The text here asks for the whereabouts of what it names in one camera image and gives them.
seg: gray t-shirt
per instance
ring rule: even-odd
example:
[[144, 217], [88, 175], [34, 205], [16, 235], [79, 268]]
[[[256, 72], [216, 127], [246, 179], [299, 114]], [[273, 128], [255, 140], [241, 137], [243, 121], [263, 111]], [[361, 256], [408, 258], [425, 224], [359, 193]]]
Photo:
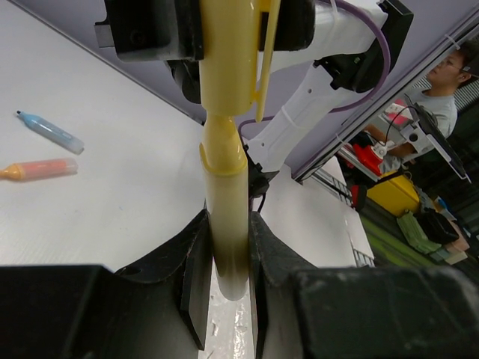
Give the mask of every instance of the gray t-shirt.
[[[425, 88], [413, 88], [407, 91], [406, 95], [411, 99], [412, 103], [418, 103], [436, 116], [439, 131], [447, 138], [453, 132], [457, 121], [457, 108], [456, 103], [454, 102], [454, 96], [427, 96], [423, 94], [423, 91], [425, 90]], [[398, 170], [403, 162], [422, 156], [433, 148], [434, 147], [431, 145], [421, 151], [421, 153], [413, 153], [403, 159], [392, 155], [386, 155], [382, 164], [379, 166], [379, 169], [383, 174]]]

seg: man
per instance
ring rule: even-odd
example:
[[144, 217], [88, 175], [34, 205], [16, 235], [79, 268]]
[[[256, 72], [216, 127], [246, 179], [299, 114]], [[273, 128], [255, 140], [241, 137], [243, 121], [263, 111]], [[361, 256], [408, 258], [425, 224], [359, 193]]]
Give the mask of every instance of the man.
[[[479, 43], [466, 41], [459, 50], [450, 54], [427, 74], [431, 89], [415, 88], [405, 93], [412, 103], [422, 105], [436, 116], [438, 129], [446, 138], [456, 126], [457, 109], [454, 103], [454, 93], [458, 88], [476, 80], [476, 77], [464, 72], [462, 68], [478, 55]], [[369, 132], [376, 141], [385, 142], [385, 134], [374, 125], [368, 125], [364, 130]], [[403, 162], [424, 155], [431, 149], [433, 149], [432, 146], [421, 153], [416, 153], [411, 144], [401, 144], [388, 151], [379, 169], [383, 174], [398, 170]]]

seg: green bag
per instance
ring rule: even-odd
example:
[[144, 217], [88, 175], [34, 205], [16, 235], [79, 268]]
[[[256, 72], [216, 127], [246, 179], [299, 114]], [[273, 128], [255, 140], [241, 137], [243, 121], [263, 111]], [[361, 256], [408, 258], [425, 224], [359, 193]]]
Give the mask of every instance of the green bag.
[[439, 243], [431, 242], [427, 238], [426, 233], [424, 233], [412, 212], [408, 211], [401, 218], [398, 218], [397, 224], [406, 237], [409, 245], [418, 252], [429, 254], [441, 248]]

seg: yellow tube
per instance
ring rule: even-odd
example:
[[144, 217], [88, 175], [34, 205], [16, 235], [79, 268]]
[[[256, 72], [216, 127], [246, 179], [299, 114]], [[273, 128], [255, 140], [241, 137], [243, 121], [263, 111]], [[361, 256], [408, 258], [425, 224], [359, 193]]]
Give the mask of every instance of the yellow tube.
[[200, 0], [204, 59], [201, 104], [207, 110], [200, 145], [219, 288], [244, 296], [248, 279], [248, 161], [233, 116], [254, 101], [260, 0]]
[[213, 114], [236, 116], [251, 108], [257, 72], [259, 0], [200, 0], [204, 60], [201, 104]]
[[232, 117], [208, 114], [200, 154], [219, 287], [235, 301], [248, 279], [248, 160]]

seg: white tabletop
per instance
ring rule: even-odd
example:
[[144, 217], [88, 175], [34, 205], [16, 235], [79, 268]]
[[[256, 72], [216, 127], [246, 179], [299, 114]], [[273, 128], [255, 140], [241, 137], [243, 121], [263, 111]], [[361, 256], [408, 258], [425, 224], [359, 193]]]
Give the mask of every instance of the white tabletop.
[[[202, 128], [11, 3], [0, 1], [0, 23], [0, 166], [79, 164], [71, 177], [0, 182], [0, 263], [115, 270], [186, 226], [204, 203]], [[30, 131], [17, 109], [77, 136], [84, 153]]]

